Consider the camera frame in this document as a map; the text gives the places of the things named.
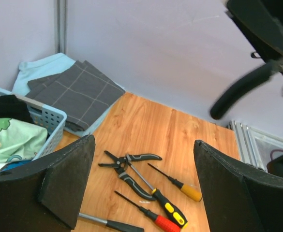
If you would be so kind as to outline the small black handled pliers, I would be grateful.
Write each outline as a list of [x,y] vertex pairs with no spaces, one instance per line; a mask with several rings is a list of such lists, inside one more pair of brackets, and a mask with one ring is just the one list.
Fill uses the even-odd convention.
[[266,62],[233,83],[213,104],[209,111],[210,116],[215,120],[221,119],[240,98],[269,81],[277,73],[283,75],[283,57]]

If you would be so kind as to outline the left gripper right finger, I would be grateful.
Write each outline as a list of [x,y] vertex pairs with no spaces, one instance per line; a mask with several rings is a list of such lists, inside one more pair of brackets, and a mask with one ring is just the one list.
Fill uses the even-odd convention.
[[202,140],[194,161],[212,232],[283,232],[283,178],[234,159]]

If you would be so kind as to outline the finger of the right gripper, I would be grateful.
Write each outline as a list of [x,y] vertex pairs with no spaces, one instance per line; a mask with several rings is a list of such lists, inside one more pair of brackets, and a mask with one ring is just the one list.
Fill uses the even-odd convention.
[[228,0],[225,5],[263,61],[283,58],[283,0]]

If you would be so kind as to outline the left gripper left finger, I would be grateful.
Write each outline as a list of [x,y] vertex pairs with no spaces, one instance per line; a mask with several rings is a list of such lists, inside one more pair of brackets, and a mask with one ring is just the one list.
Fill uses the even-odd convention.
[[0,173],[0,232],[75,229],[95,151],[93,135]]

